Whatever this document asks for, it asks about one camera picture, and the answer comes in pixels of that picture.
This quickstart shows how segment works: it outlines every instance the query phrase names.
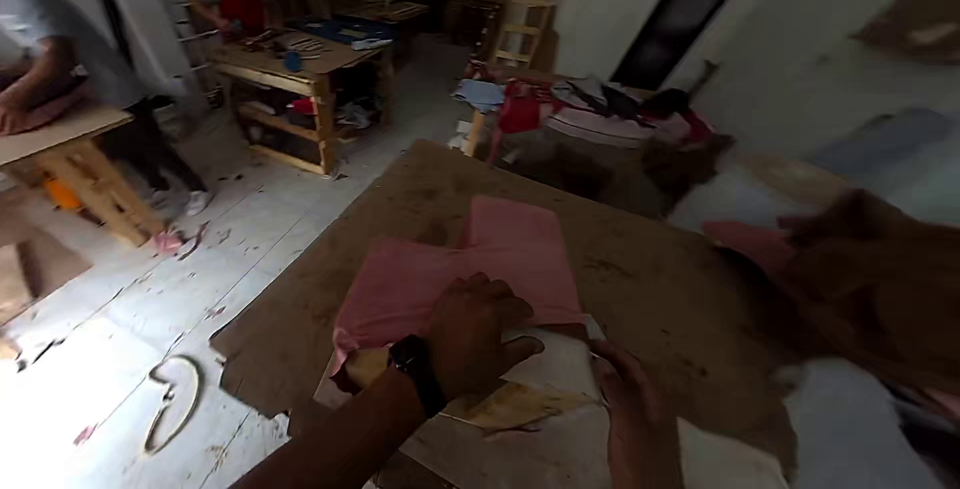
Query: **white shirt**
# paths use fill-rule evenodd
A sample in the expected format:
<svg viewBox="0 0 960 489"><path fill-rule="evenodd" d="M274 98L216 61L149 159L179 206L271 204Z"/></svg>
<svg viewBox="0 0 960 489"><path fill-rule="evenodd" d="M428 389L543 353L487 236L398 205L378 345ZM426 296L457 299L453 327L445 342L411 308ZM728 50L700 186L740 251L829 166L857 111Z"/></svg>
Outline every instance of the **white shirt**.
<svg viewBox="0 0 960 489"><path fill-rule="evenodd" d="M104 103L126 109L146 97L126 60L67 0L0 0L0 30L34 57L43 54L41 41L46 38L70 40L78 64Z"/></svg>

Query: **person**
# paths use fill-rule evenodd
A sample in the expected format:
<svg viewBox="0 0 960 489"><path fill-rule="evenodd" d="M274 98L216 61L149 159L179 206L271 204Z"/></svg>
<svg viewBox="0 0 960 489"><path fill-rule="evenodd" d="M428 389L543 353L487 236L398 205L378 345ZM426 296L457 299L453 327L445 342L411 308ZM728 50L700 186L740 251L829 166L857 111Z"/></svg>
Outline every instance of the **person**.
<svg viewBox="0 0 960 489"><path fill-rule="evenodd" d="M267 28L280 28L280 11L274 0L187 0L190 9L227 39L253 38Z"/></svg>
<svg viewBox="0 0 960 489"><path fill-rule="evenodd" d="M207 207L210 191L164 140L144 85L77 7L67 0L0 0L0 28L30 56L7 69L16 78L0 92L0 134L19 127L35 99L80 65L100 101L133 115L102 136L103 151L144 177L155 205L171 189L161 174L166 168L190 190L187 215Z"/></svg>
<svg viewBox="0 0 960 489"><path fill-rule="evenodd" d="M504 330L532 315L503 280L482 273L456 279L435 303L425 335L390 347L390 366L373 384L232 487L361 487L447 400L489 389L544 350L530 336L501 343ZM416 348L421 343L425 351ZM613 489L683 487L676 420L641 363L609 342L591 348L602 357L593 370L608 403Z"/></svg>

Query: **white sneaker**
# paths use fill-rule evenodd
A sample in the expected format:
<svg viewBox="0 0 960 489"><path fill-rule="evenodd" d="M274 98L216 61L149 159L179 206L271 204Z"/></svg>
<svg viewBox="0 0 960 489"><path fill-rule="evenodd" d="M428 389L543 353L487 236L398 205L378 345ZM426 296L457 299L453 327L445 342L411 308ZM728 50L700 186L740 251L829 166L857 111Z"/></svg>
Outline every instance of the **white sneaker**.
<svg viewBox="0 0 960 489"><path fill-rule="evenodd" d="M186 202L186 214L190 217L200 215L207 209L213 194L210 191L190 191L190 200Z"/></svg>
<svg viewBox="0 0 960 489"><path fill-rule="evenodd" d="M154 209L163 208L170 201L170 190L156 190L150 195L150 207Z"/></svg>

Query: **hand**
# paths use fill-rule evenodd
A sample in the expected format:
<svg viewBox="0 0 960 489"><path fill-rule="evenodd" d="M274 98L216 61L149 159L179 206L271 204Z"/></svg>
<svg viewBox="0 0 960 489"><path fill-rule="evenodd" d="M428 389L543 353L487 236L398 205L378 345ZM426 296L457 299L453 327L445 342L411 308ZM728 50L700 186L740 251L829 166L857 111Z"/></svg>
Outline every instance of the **hand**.
<svg viewBox="0 0 960 489"><path fill-rule="evenodd" d="M534 311L514 296L503 280L477 273L458 278L433 306L426 342L437 380L447 400L468 391L486 391L500 375L544 351L529 336L503 343L504 330L522 323Z"/></svg>
<svg viewBox="0 0 960 489"><path fill-rule="evenodd" d="M15 102L0 100L0 135L14 135L23 127L27 110Z"/></svg>
<svg viewBox="0 0 960 489"><path fill-rule="evenodd" d="M213 25L217 27L217 30L220 30L221 34L231 34L234 32L234 23L222 16L214 18Z"/></svg>
<svg viewBox="0 0 960 489"><path fill-rule="evenodd" d="M630 352L593 341L593 375L609 413L608 461L613 489L683 487L677 421Z"/></svg>

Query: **wristwatch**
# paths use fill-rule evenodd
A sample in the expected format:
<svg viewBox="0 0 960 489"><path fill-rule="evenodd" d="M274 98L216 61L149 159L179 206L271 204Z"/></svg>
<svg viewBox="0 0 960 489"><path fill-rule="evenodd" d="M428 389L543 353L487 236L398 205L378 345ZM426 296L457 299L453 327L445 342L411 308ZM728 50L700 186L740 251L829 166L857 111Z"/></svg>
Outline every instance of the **wristwatch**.
<svg viewBox="0 0 960 489"><path fill-rule="evenodd" d="M447 396L433 372L430 347L423 337L407 335L393 343L387 367L391 365L413 380L416 396L419 397L427 418L433 418L447 407Z"/></svg>

